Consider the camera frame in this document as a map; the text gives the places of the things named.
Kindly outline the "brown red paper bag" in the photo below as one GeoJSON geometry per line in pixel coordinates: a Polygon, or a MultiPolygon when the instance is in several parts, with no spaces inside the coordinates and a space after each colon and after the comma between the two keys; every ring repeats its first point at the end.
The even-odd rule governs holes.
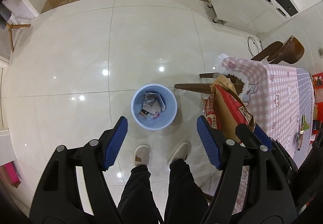
{"type": "Polygon", "coordinates": [[[254,116],[237,95],[230,79],[220,75],[209,87],[211,94],[203,100],[203,114],[211,128],[220,130],[227,138],[235,134],[240,124],[254,130],[254,116]]]}

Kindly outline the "blue plastic trash bin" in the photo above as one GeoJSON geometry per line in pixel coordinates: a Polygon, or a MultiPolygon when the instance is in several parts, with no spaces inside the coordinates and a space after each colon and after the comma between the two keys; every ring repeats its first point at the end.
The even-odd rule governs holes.
{"type": "Polygon", "coordinates": [[[176,117],[177,101],[169,88],[156,83],[147,84],[134,94],[131,113],[144,129],[165,129],[176,117]]]}

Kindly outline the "trash inside bin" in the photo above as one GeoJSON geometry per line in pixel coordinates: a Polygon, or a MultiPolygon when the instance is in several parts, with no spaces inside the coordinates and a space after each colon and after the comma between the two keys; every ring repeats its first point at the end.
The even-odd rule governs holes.
{"type": "Polygon", "coordinates": [[[145,119],[155,119],[166,110],[166,105],[159,93],[145,92],[139,115],[145,119]]]}

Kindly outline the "left white slipper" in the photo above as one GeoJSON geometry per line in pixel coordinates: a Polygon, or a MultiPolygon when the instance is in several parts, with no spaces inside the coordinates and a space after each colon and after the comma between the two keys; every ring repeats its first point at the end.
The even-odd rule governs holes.
{"type": "Polygon", "coordinates": [[[134,153],[134,165],[149,165],[151,148],[148,145],[140,145],[136,148],[134,153]]]}

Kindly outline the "white slipper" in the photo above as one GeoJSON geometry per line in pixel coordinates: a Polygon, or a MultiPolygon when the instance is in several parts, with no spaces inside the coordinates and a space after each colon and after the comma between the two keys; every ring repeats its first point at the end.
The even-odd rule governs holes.
{"type": "Polygon", "coordinates": [[[148,145],[140,145],[136,148],[134,153],[134,165],[149,165],[151,148],[148,145]]]}
{"type": "Polygon", "coordinates": [[[186,161],[190,152],[191,152],[191,144],[189,142],[183,142],[178,149],[175,151],[175,153],[170,157],[169,159],[169,165],[176,161],[176,160],[183,160],[186,161]]]}

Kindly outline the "right white slipper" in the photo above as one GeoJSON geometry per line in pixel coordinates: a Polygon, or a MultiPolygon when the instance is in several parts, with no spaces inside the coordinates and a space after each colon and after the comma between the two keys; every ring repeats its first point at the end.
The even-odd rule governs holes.
{"type": "Polygon", "coordinates": [[[169,165],[176,161],[176,160],[183,160],[186,161],[190,152],[191,152],[191,144],[189,142],[183,142],[178,149],[175,151],[175,153],[170,157],[169,159],[169,165]]]}

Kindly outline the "person black trouser legs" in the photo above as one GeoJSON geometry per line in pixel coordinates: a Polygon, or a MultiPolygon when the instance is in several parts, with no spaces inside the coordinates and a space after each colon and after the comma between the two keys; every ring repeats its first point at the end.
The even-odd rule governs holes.
{"type": "Polygon", "coordinates": [[[170,164],[168,181],[150,177],[148,166],[132,168],[118,203],[125,223],[201,223],[209,205],[183,159],[170,164]]]}

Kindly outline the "red gold candy wrapper pile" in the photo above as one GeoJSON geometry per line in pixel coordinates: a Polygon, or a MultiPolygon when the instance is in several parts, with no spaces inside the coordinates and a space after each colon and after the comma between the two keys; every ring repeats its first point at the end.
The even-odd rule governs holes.
{"type": "Polygon", "coordinates": [[[296,134],[296,143],[297,143],[297,150],[300,151],[303,142],[303,135],[304,132],[310,129],[310,124],[307,122],[305,115],[301,116],[301,125],[296,134]]]}

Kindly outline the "pink checkered tablecloth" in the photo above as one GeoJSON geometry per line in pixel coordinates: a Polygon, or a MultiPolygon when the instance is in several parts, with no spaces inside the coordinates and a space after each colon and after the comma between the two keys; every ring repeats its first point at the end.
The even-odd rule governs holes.
{"type": "Polygon", "coordinates": [[[297,68],[297,81],[278,86],[268,92],[268,87],[258,84],[249,94],[240,98],[255,123],[272,139],[282,144],[295,164],[300,167],[307,156],[311,129],[304,132],[301,150],[297,150],[296,134],[305,115],[309,124],[313,120],[314,90],[311,74],[297,68]]]}

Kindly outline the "red decorations pile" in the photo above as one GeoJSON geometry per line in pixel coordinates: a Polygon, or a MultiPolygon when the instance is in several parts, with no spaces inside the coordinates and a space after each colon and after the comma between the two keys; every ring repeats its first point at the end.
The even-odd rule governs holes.
{"type": "Polygon", "coordinates": [[[323,73],[312,76],[314,88],[314,109],[313,109],[313,134],[317,134],[322,124],[323,116],[323,73]]]}

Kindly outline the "wooden drying rack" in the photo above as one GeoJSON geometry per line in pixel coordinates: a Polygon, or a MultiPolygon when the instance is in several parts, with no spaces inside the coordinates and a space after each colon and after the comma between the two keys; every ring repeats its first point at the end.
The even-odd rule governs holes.
{"type": "Polygon", "coordinates": [[[9,33],[9,41],[10,41],[10,47],[11,51],[14,52],[15,47],[14,47],[14,34],[18,32],[20,29],[27,29],[31,27],[31,24],[12,24],[12,23],[7,23],[6,27],[8,29],[9,33]]]}

